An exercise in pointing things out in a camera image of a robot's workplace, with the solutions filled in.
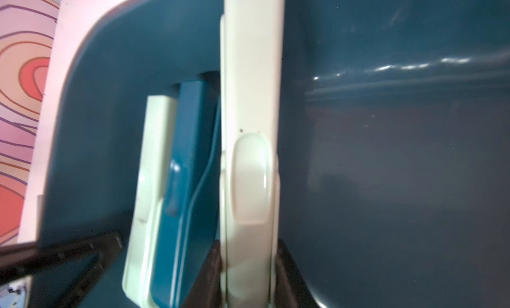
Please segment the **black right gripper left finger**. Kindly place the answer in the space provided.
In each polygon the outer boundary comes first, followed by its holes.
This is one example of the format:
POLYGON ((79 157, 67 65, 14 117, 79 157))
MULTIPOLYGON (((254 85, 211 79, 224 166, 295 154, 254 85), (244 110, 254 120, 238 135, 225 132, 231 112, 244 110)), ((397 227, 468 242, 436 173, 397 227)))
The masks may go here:
POLYGON ((219 308, 221 306, 220 275, 220 242, 215 240, 181 308, 219 308))

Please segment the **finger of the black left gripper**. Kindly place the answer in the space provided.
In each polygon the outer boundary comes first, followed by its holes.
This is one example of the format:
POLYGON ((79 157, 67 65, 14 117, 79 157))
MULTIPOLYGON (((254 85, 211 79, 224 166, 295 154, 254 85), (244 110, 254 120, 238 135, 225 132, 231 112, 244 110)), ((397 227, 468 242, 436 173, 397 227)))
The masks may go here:
POLYGON ((89 268, 69 286, 55 305, 78 307, 123 249, 122 237, 117 232, 71 240, 45 248, 39 248, 35 242, 2 247, 1 285, 91 256, 94 261, 89 268))

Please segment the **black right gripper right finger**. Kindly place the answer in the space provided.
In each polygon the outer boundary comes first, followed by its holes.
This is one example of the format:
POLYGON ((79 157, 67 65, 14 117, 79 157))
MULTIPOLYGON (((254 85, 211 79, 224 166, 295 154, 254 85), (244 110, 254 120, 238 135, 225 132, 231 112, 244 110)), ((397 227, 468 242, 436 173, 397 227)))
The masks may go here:
POLYGON ((304 278, 294 262, 284 242, 278 240, 275 257, 276 287, 274 304, 276 307, 318 308, 304 278))

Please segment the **light green pliers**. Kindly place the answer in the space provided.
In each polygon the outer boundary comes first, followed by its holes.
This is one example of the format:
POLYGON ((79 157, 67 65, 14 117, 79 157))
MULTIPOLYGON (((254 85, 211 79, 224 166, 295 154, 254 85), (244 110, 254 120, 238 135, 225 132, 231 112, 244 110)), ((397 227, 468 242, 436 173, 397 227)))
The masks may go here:
POLYGON ((150 285, 177 106, 176 99, 170 96, 147 97, 135 207, 122 278, 126 297, 137 307, 157 307, 150 285))

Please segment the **teal plastic storage box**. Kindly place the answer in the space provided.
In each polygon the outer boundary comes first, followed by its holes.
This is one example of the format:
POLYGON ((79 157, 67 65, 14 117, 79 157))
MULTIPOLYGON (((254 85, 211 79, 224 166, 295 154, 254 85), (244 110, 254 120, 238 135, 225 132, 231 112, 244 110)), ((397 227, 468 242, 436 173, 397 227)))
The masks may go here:
MULTIPOLYGON (((65 82, 39 244, 117 231, 146 98, 219 85, 223 0, 129 0, 65 82)), ((280 237, 330 307, 509 306, 509 0, 286 0, 280 237)))

